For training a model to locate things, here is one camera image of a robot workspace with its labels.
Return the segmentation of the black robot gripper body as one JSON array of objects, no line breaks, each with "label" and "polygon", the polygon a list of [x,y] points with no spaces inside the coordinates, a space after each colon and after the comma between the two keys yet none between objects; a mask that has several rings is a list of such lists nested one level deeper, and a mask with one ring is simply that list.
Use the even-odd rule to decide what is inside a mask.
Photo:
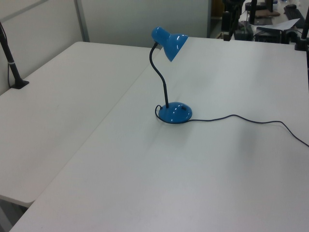
[{"label": "black robot gripper body", "polygon": [[225,11],[222,14],[222,25],[221,25],[221,30],[222,32],[230,32],[231,29],[231,19],[232,19],[232,14],[229,11]]}]

